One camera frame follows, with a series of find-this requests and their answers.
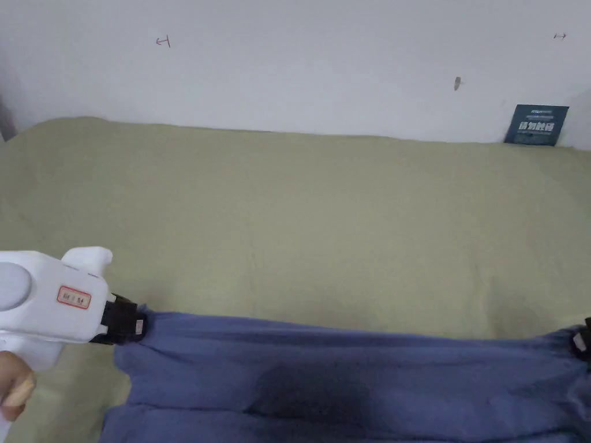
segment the mattress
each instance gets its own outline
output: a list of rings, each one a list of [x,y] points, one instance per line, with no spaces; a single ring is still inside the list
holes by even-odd
[[[108,247],[156,311],[524,338],[591,315],[590,192],[564,148],[59,119],[0,148],[0,245]],[[9,441],[96,441],[128,389],[69,346]]]

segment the red label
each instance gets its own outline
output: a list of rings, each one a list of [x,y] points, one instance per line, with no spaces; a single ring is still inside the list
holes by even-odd
[[[88,309],[92,296],[82,291],[78,291],[68,286],[62,286],[57,293],[57,300],[64,305],[74,306],[75,308]]]

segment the sticker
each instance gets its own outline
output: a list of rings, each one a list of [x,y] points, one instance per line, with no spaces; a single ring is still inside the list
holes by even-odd
[[[64,305],[74,306],[75,308],[88,309],[92,296],[82,291],[78,291],[68,286],[62,286],[57,293],[57,300]]]
[[[517,105],[505,143],[555,146],[568,106]]]

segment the green fabric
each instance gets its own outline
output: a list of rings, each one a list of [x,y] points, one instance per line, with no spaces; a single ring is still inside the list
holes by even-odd
[[[591,314],[591,153],[60,119],[0,147],[0,245],[108,247],[154,310],[527,337]],[[110,355],[67,348],[12,441],[96,439]]]

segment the blue sign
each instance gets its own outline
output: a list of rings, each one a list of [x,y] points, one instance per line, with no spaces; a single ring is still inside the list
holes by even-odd
[[[517,105],[505,143],[555,146],[568,106]]]

